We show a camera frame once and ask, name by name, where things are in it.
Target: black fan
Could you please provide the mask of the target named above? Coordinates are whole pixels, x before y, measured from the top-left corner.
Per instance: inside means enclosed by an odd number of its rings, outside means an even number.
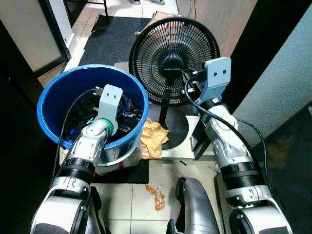
[[[141,81],[149,100],[161,106],[160,110],[151,105],[149,116],[160,115],[159,123],[170,130],[169,142],[163,149],[179,145],[188,132],[186,117],[177,109],[168,109],[189,103],[181,92],[185,84],[181,70],[201,70],[203,62],[218,57],[219,47],[212,33],[188,18],[159,20],[141,32],[135,41],[129,72]]]

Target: blue object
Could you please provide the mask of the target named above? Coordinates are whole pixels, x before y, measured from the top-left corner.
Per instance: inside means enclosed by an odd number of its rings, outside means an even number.
[[[95,86],[103,88],[106,84],[114,85],[123,90],[137,109],[143,110],[142,118],[137,126],[126,136],[107,143],[105,151],[118,148],[119,154],[124,153],[131,142],[134,142],[148,114],[148,98],[141,83],[130,73],[109,65],[84,65],[66,71],[53,79],[43,90],[37,105],[37,118],[44,133],[55,143],[63,121],[71,104],[83,92]],[[62,140],[61,145],[70,148],[72,141]]]

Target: blue plastic bucket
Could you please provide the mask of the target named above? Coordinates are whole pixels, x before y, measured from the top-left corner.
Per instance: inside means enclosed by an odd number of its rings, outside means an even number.
[[[105,145],[99,166],[110,166],[123,161],[135,149],[141,137],[149,103],[146,91],[134,76],[108,65],[79,66],[53,79],[41,93],[37,105],[39,125],[57,143],[66,112],[74,100],[88,89],[95,86],[104,88],[106,84],[121,88],[134,106],[143,111],[143,115],[137,126],[126,136]],[[72,142],[63,140],[61,144],[70,148]]]

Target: fan grille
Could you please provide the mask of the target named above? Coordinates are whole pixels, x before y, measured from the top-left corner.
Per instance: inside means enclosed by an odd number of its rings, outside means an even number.
[[[181,92],[181,70],[201,70],[203,62],[217,57],[218,45],[205,26],[187,18],[166,18],[150,25],[137,38],[129,71],[141,81],[151,102],[180,106],[188,103]]]

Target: bucket rim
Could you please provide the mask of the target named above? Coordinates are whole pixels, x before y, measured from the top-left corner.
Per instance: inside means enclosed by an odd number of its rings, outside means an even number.
[[[143,94],[143,99],[144,99],[144,107],[143,107],[143,115],[141,120],[139,121],[139,123],[136,125],[136,127],[134,129],[132,129],[127,135],[125,135],[124,137],[115,140],[113,142],[107,143],[104,146],[104,150],[109,150],[112,148],[116,148],[119,147],[122,144],[125,144],[127,142],[129,142],[132,138],[134,138],[134,136],[136,134],[139,133],[140,129],[143,127],[143,124],[147,118],[147,114],[148,114],[148,107],[149,107],[149,102],[148,102],[148,97],[147,97],[147,93],[143,87],[143,85],[133,76],[131,75],[129,72],[126,72],[122,69],[113,67],[111,65],[106,65],[106,64],[88,64],[88,65],[82,65],[82,66],[78,66],[75,68],[72,68],[70,70],[67,70],[61,74],[59,74],[57,77],[55,77],[52,81],[50,81],[47,86],[43,89],[39,100],[38,100],[38,104],[37,104],[37,119],[39,122],[39,125],[41,127],[41,129],[44,131],[44,133],[55,143],[57,143],[59,141],[59,137],[56,136],[48,127],[48,125],[45,122],[45,118],[43,116],[42,113],[42,106],[44,104],[45,98],[47,96],[47,94],[50,91],[50,88],[56,83],[58,82],[60,79],[62,79],[63,77],[67,76],[69,73],[74,72],[76,70],[81,70],[81,69],[90,69],[90,68],[108,68],[108,69],[113,69],[116,70],[118,72],[121,72],[125,75],[127,75],[129,78],[131,78],[135,84],[138,86],[138,88],[141,90],[142,94]],[[69,141],[66,140],[62,140],[61,142],[61,146],[69,149],[72,143],[70,143]]]

